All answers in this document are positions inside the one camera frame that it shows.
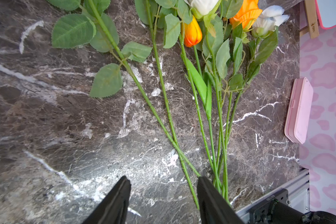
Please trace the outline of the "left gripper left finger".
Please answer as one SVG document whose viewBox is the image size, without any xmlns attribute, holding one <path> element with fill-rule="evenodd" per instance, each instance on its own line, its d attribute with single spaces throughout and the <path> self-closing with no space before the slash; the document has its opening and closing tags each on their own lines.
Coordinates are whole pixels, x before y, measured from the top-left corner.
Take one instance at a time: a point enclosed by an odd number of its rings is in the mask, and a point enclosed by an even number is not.
<svg viewBox="0 0 336 224">
<path fill-rule="evenodd" d="M 84 224 L 124 224 L 127 218 L 131 183 L 122 176 Z"/>
</svg>

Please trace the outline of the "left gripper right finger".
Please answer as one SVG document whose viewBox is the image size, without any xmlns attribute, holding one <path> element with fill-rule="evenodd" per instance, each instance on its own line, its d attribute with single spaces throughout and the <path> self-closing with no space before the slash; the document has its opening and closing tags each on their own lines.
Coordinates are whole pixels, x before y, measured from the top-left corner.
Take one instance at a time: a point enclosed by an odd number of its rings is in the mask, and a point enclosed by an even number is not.
<svg viewBox="0 0 336 224">
<path fill-rule="evenodd" d="M 230 205 L 215 189 L 211 181 L 200 176 L 197 184 L 197 196 L 202 224 L 242 224 Z"/>
</svg>

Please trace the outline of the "pink pencil case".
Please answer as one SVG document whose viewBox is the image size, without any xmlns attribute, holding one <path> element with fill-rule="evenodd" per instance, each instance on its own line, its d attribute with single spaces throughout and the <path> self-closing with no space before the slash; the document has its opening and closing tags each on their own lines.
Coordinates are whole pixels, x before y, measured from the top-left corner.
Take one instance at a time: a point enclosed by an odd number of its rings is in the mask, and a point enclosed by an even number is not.
<svg viewBox="0 0 336 224">
<path fill-rule="evenodd" d="M 307 139 L 313 94 L 307 78 L 294 80 L 284 127 L 285 136 L 293 143 L 303 144 Z"/>
</svg>

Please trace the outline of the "large orange rose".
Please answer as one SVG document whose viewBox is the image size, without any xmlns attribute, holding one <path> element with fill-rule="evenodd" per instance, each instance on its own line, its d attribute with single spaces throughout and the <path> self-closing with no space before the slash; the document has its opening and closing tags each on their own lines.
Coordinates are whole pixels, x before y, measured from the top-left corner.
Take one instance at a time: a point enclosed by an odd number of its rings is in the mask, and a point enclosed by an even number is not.
<svg viewBox="0 0 336 224">
<path fill-rule="evenodd" d="M 172 143 L 178 153 L 183 171 L 188 177 L 187 168 L 200 176 L 194 165 L 184 155 L 178 145 L 174 123 L 169 108 L 169 100 L 166 93 L 163 73 L 159 61 L 158 47 L 156 44 L 156 29 L 160 11 L 163 7 L 159 1 L 134 1 L 135 9 L 139 19 L 149 26 L 152 47 L 137 42 L 128 42 L 122 49 L 119 48 L 119 37 L 117 29 L 111 18 L 105 14 L 110 6 L 110 1 L 49 1 L 59 9 L 68 12 L 54 24 L 51 33 L 51 44 L 56 49 L 73 49 L 86 44 L 91 45 L 101 53 L 109 52 L 118 63 L 111 63 L 102 67 L 96 74 L 90 90 L 92 98 L 106 98 L 115 95 L 123 86 L 121 68 L 124 67 L 133 81 L 136 83 L 145 102 L 148 104 L 159 125 Z M 134 74 L 129 61 L 144 62 L 147 57 L 154 53 L 156 66 L 159 74 L 161 91 L 164 97 L 164 104 L 167 111 L 170 130 L 168 131 L 159 117 L 156 109 L 148 99 L 142 85 Z"/>
</svg>

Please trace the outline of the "white rose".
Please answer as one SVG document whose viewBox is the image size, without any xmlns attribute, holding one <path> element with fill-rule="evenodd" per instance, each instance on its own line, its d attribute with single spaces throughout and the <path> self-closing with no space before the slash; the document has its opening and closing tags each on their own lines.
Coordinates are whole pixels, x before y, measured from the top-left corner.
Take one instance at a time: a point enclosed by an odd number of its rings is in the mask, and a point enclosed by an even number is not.
<svg viewBox="0 0 336 224">
<path fill-rule="evenodd" d="M 206 62 L 211 65 L 211 68 L 209 68 L 207 72 L 202 73 L 210 79 L 212 88 L 216 89 L 217 94 L 219 94 L 219 84 L 215 68 L 216 52 L 213 48 L 213 41 L 222 44 L 223 37 L 222 29 L 220 27 L 214 27 L 213 21 L 217 15 L 216 11 L 220 3 L 220 1 L 185 1 L 185 4 L 187 4 L 189 8 L 189 15 L 191 15 L 192 19 L 195 17 L 201 28 L 203 39 L 200 43 L 207 49 L 207 51 L 203 52 L 203 57 L 206 59 Z"/>
<path fill-rule="evenodd" d="M 262 64 L 271 56 L 272 52 L 278 46 L 278 29 L 279 27 L 289 19 L 289 15 L 284 13 L 284 9 L 281 6 L 269 6 L 262 9 L 262 13 L 258 16 L 250 30 L 246 33 L 246 39 L 248 43 L 243 44 L 243 50 L 246 53 L 244 61 L 237 73 L 237 76 L 230 80 L 233 74 L 233 61 L 229 59 L 227 66 L 231 69 L 232 74 L 225 78 L 226 86 L 228 83 L 233 87 L 243 87 L 239 92 L 234 92 L 232 97 L 232 106 L 235 108 L 235 114 L 237 111 L 239 100 L 242 94 L 250 87 L 252 80 L 260 72 Z M 228 23 L 230 33 L 227 35 L 229 43 L 233 49 L 232 43 L 232 25 Z M 225 95 L 229 97 L 229 92 L 226 90 Z"/>
</svg>

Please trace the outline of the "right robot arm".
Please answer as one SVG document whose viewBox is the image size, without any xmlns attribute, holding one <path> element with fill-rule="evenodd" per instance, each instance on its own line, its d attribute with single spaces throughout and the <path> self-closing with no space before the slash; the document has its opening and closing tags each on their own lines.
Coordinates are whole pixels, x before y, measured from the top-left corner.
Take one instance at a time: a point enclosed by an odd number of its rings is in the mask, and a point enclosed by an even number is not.
<svg viewBox="0 0 336 224">
<path fill-rule="evenodd" d="M 270 203 L 270 224 L 336 224 L 336 215 L 325 211 L 301 213 L 277 200 Z"/>
</svg>

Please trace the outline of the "orange tulip bud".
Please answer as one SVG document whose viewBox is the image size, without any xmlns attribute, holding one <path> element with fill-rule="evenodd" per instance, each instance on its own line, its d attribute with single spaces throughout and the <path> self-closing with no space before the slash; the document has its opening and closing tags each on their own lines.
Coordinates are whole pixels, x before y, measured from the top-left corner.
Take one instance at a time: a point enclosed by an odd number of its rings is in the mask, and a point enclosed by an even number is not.
<svg viewBox="0 0 336 224">
<path fill-rule="evenodd" d="M 219 178 L 219 171 L 217 170 L 217 161 L 215 155 L 215 147 L 214 147 L 213 131 L 211 123 L 212 84 L 210 82 L 210 79 L 207 76 L 204 76 L 201 71 L 199 56 L 196 49 L 196 45 L 199 44 L 202 41 L 202 39 L 203 39 L 202 31 L 195 17 L 193 17 L 190 24 L 186 24 L 184 22 L 182 23 L 181 37 L 180 37 L 180 44 L 182 48 L 182 59 L 186 66 L 188 73 L 188 80 L 191 83 L 191 87 L 193 90 L 194 101 L 196 104 L 197 116 L 203 138 L 203 143 L 209 160 L 209 164 L 213 171 L 213 185 L 218 190 L 218 192 L 221 193 L 222 184 Z M 196 66 L 194 66 L 193 63 L 188 59 L 185 50 L 186 47 L 193 48 L 197 63 Z M 203 109 L 208 121 L 209 136 L 210 136 L 209 139 L 211 141 L 210 143 L 207 142 L 206 135 L 204 132 L 203 120 L 200 112 L 198 97 L 200 97 L 202 101 Z"/>
</svg>

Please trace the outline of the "pale blue rose left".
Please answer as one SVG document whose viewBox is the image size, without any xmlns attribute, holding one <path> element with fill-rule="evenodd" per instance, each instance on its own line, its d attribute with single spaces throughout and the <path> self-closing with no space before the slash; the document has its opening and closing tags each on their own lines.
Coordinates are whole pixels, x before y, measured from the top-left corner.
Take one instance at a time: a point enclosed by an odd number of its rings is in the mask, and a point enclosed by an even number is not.
<svg viewBox="0 0 336 224">
<path fill-rule="evenodd" d="M 194 203 L 196 205 L 196 207 L 199 209 L 199 202 L 198 202 L 198 198 L 197 195 L 195 193 L 195 190 L 193 188 L 193 184 L 191 182 L 188 170 L 186 166 L 189 166 L 190 169 L 196 174 L 196 176 L 200 176 L 200 174 L 198 173 L 198 171 L 195 169 L 195 167 L 193 166 L 193 164 L 189 161 L 189 159 L 185 156 L 185 154 L 183 153 L 183 151 L 181 150 L 180 146 L 179 146 L 179 141 L 176 135 L 176 131 L 175 131 L 175 126 L 174 126 L 174 122 L 173 122 L 173 118 L 172 118 L 172 114 L 171 114 L 171 109 L 169 106 L 169 99 L 168 99 L 168 95 L 167 95 L 167 91 L 168 90 L 172 90 L 172 85 L 165 82 L 164 77 L 166 75 L 163 74 L 162 69 L 161 69 L 161 57 L 159 56 L 159 48 L 157 45 L 157 35 L 158 35 L 158 29 L 160 29 L 162 26 L 158 25 L 158 24 L 163 24 L 166 20 L 167 20 L 167 16 L 172 14 L 175 18 L 175 23 L 177 24 L 177 26 L 180 25 L 180 23 L 178 22 L 178 18 L 176 15 L 176 12 L 173 11 L 173 6 L 170 6 L 168 8 L 163 7 L 161 3 L 159 3 L 158 1 L 135 1 L 135 8 L 136 8 L 136 12 L 139 16 L 139 18 L 141 19 L 141 21 L 149 26 L 149 31 L 150 31 L 150 36 L 151 36 L 151 41 L 152 41 L 152 45 L 153 45 L 153 52 L 155 55 L 155 62 L 156 62 L 156 66 L 157 66 L 157 71 L 158 71 L 158 75 L 159 75 L 159 81 L 161 84 L 161 93 L 163 94 L 163 98 L 164 98 L 164 103 L 165 103 L 165 107 L 166 107 L 166 113 L 167 113 L 167 118 L 169 121 L 169 126 L 170 126 L 170 131 L 171 133 L 169 133 L 166 129 L 166 127 L 163 125 L 160 117 L 157 115 L 157 121 L 159 122 L 159 124 L 161 125 L 164 133 L 167 135 L 168 139 L 171 141 L 173 147 L 176 149 L 177 154 L 179 156 L 179 160 L 183 169 L 183 172 L 185 174 L 187 183 L 189 185 L 191 194 L 193 196 L 193 200 Z"/>
</svg>

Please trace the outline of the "wooden easel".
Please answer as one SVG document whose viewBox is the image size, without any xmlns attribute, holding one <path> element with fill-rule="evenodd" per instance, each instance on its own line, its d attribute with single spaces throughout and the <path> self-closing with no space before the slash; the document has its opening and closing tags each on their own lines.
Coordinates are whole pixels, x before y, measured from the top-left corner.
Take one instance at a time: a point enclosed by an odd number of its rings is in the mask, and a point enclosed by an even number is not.
<svg viewBox="0 0 336 224">
<path fill-rule="evenodd" d="M 307 25 L 300 29 L 300 37 L 304 36 L 306 33 L 309 33 L 311 39 L 317 38 L 320 33 L 316 2 L 315 0 L 306 0 L 303 1 L 303 4 L 307 19 Z"/>
</svg>

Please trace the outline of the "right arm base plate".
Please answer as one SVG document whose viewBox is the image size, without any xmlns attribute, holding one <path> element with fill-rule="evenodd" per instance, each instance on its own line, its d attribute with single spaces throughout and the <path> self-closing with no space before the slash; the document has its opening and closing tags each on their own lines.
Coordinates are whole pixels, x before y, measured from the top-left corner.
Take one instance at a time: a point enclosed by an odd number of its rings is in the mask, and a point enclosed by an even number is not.
<svg viewBox="0 0 336 224">
<path fill-rule="evenodd" d="M 249 224 L 271 224 L 273 206 L 276 203 L 287 205 L 288 190 L 281 189 L 257 203 L 249 210 Z"/>
</svg>

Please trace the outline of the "whiteboard with pink frame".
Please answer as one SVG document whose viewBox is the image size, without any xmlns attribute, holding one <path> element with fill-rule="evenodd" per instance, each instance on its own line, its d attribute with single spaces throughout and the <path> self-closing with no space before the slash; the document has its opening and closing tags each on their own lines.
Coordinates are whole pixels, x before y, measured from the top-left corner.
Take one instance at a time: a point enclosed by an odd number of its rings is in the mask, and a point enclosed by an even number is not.
<svg viewBox="0 0 336 224">
<path fill-rule="evenodd" d="M 336 0 L 316 0 L 315 3 L 322 29 L 336 27 Z"/>
</svg>

